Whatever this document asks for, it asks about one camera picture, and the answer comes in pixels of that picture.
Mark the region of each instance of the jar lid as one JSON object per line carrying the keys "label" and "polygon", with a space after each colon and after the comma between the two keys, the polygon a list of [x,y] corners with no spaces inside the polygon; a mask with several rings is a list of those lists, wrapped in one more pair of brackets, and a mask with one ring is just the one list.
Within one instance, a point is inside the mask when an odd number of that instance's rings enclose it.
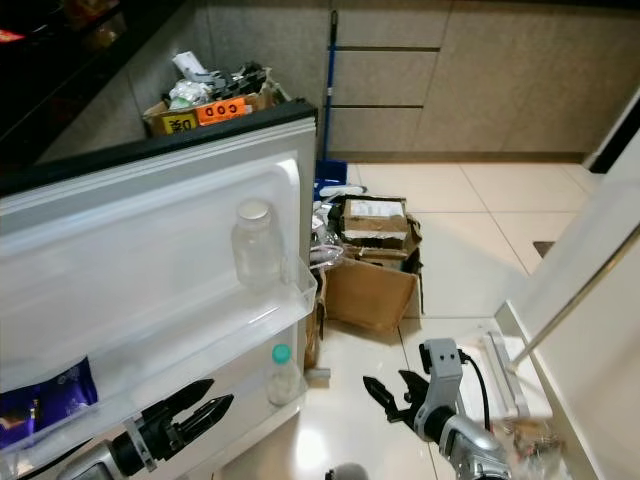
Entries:
{"label": "jar lid", "polygon": [[262,200],[251,199],[242,202],[236,214],[239,222],[247,227],[267,225],[271,221],[269,204]]}
{"label": "jar lid", "polygon": [[289,345],[285,345],[284,343],[280,343],[273,347],[273,352],[271,352],[271,358],[278,365],[282,365],[287,363],[291,358],[291,349]]}

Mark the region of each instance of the white tile floor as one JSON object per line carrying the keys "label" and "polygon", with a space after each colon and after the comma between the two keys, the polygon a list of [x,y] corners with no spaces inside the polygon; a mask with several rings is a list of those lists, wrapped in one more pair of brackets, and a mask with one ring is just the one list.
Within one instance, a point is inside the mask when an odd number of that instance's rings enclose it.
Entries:
{"label": "white tile floor", "polygon": [[349,179],[407,197],[421,222],[425,316],[382,338],[331,323],[320,350],[330,387],[311,389],[298,417],[229,464],[225,480],[320,480],[344,462],[362,464],[372,480],[453,480],[435,445],[386,422],[362,376],[400,400],[397,370],[419,370],[420,342],[495,326],[497,307],[541,261],[532,242],[557,240],[601,180],[558,164],[351,165]]}

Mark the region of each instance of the refrigerator door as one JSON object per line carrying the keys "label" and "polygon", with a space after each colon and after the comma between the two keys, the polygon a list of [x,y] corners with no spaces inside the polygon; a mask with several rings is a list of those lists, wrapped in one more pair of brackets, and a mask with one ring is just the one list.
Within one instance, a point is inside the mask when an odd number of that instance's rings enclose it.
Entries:
{"label": "refrigerator door", "polygon": [[[298,358],[304,348],[296,323],[312,309],[315,280],[299,256],[308,251],[314,145],[307,115],[138,153],[1,200],[0,393],[84,357],[98,390],[96,404],[2,450],[1,478],[207,376],[216,379],[209,397],[236,396],[228,418],[159,478],[211,455],[228,461],[258,439],[257,427],[266,432],[297,411],[299,402],[268,403],[264,369],[273,344],[290,344]],[[287,252],[282,282],[258,293],[238,282],[231,248],[236,206],[248,198],[271,205]]]}

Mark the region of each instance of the mop handle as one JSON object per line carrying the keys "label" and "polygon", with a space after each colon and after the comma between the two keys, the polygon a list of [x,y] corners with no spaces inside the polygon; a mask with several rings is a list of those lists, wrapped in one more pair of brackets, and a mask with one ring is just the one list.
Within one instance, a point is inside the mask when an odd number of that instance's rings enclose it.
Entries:
{"label": "mop handle", "polygon": [[331,12],[331,36],[329,39],[329,73],[327,75],[327,97],[324,102],[324,131],[322,137],[322,160],[327,161],[329,149],[329,124],[331,117],[331,97],[333,95],[333,67],[336,59],[336,40],[338,38],[338,12]]}

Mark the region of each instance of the black cable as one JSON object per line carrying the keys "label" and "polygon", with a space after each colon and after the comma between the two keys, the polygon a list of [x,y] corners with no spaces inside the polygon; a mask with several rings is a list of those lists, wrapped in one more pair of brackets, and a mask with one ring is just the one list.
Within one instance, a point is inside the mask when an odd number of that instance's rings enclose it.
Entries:
{"label": "black cable", "polygon": [[33,471],[27,473],[26,475],[18,477],[18,480],[29,480],[31,478],[34,478],[34,477],[40,475],[45,470],[49,470],[51,467],[55,467],[58,463],[60,463],[64,459],[68,458],[69,456],[73,455],[74,453],[76,453],[78,450],[80,450],[82,447],[84,447],[91,440],[92,439],[90,438],[86,442],[82,442],[80,445],[76,445],[71,450],[66,451],[65,453],[60,455],[58,458],[50,461],[49,463],[47,463],[46,465],[43,465],[42,467],[38,468],[37,470],[33,470]]}
{"label": "black cable", "polygon": [[478,364],[471,358],[469,355],[464,353],[462,350],[458,349],[458,353],[460,355],[460,360],[462,363],[471,363],[473,369],[476,371],[476,375],[478,376],[478,381],[480,382],[480,390],[482,391],[482,407],[484,410],[484,428],[490,432],[491,431],[491,420],[489,417],[489,397],[487,396],[487,387],[484,384],[484,378],[482,378],[482,373],[480,373],[480,369],[478,368]]}

